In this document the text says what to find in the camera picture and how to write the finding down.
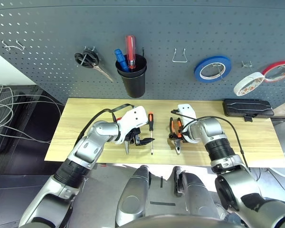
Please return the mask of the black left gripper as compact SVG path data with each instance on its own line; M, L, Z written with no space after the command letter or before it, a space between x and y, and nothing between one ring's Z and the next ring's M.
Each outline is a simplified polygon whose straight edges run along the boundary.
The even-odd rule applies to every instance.
M135 145L147 145L154 141L154 138L144 138L140 139L139 134L141 133L140 128L133 128L127 135L126 141L129 144Z

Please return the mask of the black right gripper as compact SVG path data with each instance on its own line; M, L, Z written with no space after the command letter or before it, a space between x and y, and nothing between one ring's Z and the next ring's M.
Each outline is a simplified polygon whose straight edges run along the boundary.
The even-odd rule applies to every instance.
M170 139L180 139L182 137L182 142L183 143L189 143L188 141L188 133L170 133L169 138Z

